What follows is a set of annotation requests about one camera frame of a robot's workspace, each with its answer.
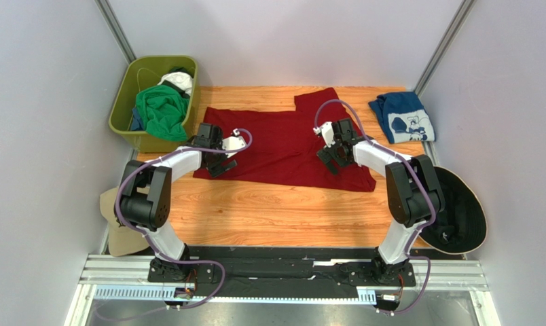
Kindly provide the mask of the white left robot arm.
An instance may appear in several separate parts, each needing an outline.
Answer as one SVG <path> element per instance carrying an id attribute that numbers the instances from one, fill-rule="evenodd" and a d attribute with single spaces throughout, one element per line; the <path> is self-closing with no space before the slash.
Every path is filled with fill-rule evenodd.
<path id="1" fill-rule="evenodd" d="M 168 224 L 172 184 L 201 168 L 218 177 L 237 163 L 233 156 L 248 149 L 253 135 L 236 128 L 229 137 L 214 124 L 202 123 L 198 133 L 170 153 L 148 161 L 129 161 L 124 168 L 113 211 L 119 224 L 138 232 L 160 261 L 188 264 L 187 246 Z"/>

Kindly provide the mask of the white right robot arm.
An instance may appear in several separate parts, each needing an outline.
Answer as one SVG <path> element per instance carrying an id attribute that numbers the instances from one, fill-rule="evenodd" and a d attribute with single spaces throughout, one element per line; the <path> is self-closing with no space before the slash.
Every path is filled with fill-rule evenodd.
<path id="1" fill-rule="evenodd" d="M 407 261 L 417 235 L 445 207 L 431 161 L 426 156 L 401 154 L 358 135 L 349 118 L 325 122 L 313 131 L 325 143 L 317 156 L 332 175 L 338 174 L 340 168 L 356 164 L 385 177 L 393 221 L 378 246 L 377 265 L 393 268 Z"/>

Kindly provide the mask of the dark red t-shirt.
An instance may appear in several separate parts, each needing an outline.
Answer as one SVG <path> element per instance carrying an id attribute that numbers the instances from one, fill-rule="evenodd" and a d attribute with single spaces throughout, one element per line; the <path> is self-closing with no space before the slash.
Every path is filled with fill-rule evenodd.
<path id="1" fill-rule="evenodd" d="M 346 108 L 336 103 L 337 99 L 334 88 L 325 88 L 295 96 L 293 111 L 234 111 L 208 107 L 204 122 L 221 127 L 226 135 L 235 128 L 245 128 L 253 135 L 251 146 L 233 157 L 237 165 L 218 178 L 373 192 L 376 180 L 368 168 L 353 164 L 333 175 L 316 154 L 325 145 L 313 132 L 318 108 L 323 103 L 328 104 L 320 114 L 320 124 L 350 116 Z"/>

